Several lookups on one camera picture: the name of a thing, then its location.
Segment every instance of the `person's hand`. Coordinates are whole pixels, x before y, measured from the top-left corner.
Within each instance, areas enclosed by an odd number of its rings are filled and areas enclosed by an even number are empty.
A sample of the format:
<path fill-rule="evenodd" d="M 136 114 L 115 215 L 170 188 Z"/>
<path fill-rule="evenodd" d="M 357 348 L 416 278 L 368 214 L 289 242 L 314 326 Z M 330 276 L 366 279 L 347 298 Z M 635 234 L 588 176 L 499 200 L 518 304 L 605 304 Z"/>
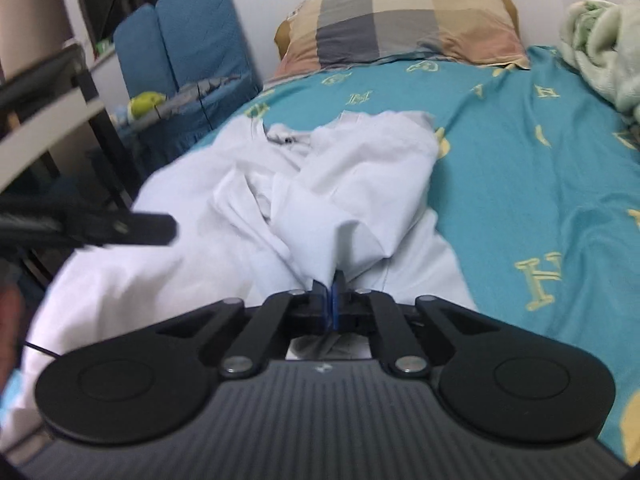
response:
<path fill-rule="evenodd" d="M 15 285 L 0 288 L 0 393 L 15 366 L 15 346 L 22 311 L 22 297 Z"/>

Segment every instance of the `bed sheet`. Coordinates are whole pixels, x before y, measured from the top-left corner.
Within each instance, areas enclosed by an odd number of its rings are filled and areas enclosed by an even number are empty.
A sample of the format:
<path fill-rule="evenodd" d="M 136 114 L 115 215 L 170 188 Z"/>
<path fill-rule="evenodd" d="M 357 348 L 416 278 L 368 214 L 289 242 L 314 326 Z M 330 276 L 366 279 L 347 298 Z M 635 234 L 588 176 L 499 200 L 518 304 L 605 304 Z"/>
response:
<path fill-rule="evenodd" d="M 423 60 L 318 73 L 238 113 L 297 130 L 342 110 L 432 114 L 441 141 L 428 203 L 479 310 L 597 355 L 616 381 L 600 439 L 635 463 L 640 152 L 554 49 L 528 54 L 529 71 Z"/>

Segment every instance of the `yellow-green plush toy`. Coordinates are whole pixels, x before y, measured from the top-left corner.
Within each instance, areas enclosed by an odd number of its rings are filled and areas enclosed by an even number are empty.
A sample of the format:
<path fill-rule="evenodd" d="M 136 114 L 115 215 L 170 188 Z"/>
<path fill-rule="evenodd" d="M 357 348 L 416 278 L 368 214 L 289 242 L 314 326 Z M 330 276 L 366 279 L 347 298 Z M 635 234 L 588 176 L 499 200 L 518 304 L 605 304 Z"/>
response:
<path fill-rule="evenodd" d="M 129 123 L 143 117 L 156 106 L 166 101 L 166 95 L 158 92 L 142 92 L 136 95 L 127 105 L 127 118 Z"/>

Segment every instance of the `wrinkled white fabric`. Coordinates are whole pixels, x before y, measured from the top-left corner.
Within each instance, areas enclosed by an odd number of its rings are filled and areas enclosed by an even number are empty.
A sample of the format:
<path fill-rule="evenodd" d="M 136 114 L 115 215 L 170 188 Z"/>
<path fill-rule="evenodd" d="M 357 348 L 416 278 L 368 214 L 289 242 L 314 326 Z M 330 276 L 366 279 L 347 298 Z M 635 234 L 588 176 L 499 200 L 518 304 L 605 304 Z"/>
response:
<path fill-rule="evenodd" d="M 158 171 L 139 211 L 179 224 L 169 248 L 78 251 L 50 287 L 29 340 L 64 353 L 229 296 L 248 305 L 337 269 L 353 286 L 413 303 L 475 308 L 425 206 L 438 143 L 421 112 L 343 113 L 295 132 L 239 116 L 216 142 Z M 27 350 L 1 446 L 38 421 L 33 387 L 49 358 Z"/>

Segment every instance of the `pillow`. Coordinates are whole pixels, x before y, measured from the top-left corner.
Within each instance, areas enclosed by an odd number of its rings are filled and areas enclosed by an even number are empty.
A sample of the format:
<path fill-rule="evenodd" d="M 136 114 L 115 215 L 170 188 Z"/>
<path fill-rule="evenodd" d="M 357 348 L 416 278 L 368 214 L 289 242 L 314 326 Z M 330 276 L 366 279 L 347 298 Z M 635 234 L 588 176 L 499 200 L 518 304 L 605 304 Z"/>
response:
<path fill-rule="evenodd" d="M 511 0 L 306 0 L 278 28 L 274 77 L 434 57 L 528 68 L 516 28 Z"/>

